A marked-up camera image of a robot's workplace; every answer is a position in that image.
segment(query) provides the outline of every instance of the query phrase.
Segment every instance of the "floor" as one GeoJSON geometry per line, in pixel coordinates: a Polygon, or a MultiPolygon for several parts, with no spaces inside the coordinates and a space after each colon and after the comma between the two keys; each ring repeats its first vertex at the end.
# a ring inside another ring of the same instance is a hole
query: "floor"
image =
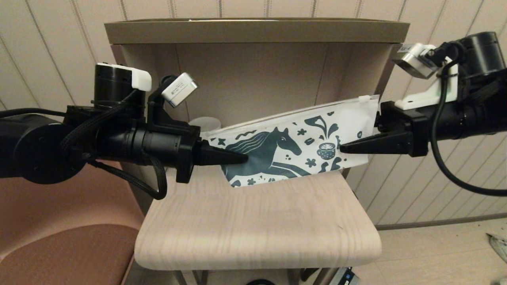
{"type": "MultiPolygon", "coordinates": [[[[490,247],[486,232],[507,236],[507,219],[425,228],[380,231],[383,253],[374,263],[353,271],[361,285],[498,284],[507,263],[490,247]]],[[[183,272],[196,285],[191,272],[183,272]]],[[[304,284],[312,284],[315,273],[304,284]]],[[[209,285],[245,285],[254,279],[288,285],[285,270],[228,270],[209,273],[209,285]]],[[[177,285],[168,271],[134,265],[127,285],[177,285]]]]}

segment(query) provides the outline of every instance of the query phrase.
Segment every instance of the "white pouch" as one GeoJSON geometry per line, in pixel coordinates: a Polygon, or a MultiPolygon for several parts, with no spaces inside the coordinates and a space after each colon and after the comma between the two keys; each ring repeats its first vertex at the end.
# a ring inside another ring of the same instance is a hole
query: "white pouch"
{"type": "Polygon", "coordinates": [[[312,106],[212,131],[209,144],[248,154],[222,165],[233,187],[358,166],[366,154],[342,154],[340,144],[372,135],[379,96],[312,106]]]}

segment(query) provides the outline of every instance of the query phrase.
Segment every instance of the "horse print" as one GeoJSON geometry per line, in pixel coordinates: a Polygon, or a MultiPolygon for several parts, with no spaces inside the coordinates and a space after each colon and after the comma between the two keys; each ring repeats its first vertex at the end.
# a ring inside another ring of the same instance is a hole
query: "horse print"
{"type": "Polygon", "coordinates": [[[289,136],[288,128],[279,131],[278,127],[272,132],[260,132],[251,138],[226,146],[226,150],[248,154],[248,163],[222,166],[227,180],[231,181],[236,175],[250,176],[258,173],[282,175],[287,178],[297,177],[295,173],[300,176],[310,174],[295,165],[273,162],[277,148],[289,150],[296,156],[302,152],[289,136]]]}

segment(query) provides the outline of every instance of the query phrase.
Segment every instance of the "white plastic cup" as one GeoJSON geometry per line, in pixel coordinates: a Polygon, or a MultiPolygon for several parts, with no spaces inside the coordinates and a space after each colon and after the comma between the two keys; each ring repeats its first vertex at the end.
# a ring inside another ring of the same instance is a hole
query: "white plastic cup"
{"type": "Polygon", "coordinates": [[[206,133],[219,130],[222,127],[220,121],[213,117],[195,118],[189,122],[189,125],[201,127],[201,136],[206,136],[206,133]]]}

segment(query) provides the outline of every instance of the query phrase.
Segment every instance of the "chair seat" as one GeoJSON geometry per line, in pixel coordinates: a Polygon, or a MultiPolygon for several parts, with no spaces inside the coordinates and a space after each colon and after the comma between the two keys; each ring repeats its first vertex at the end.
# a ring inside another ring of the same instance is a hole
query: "chair seat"
{"type": "Polygon", "coordinates": [[[341,267],[380,256],[380,237],[339,171],[232,188],[219,166],[169,193],[139,231],[136,261],[155,270],[341,267]]]}
{"type": "Polygon", "coordinates": [[[92,225],[29,243],[0,262],[0,284],[120,284],[138,230],[92,225]]]}

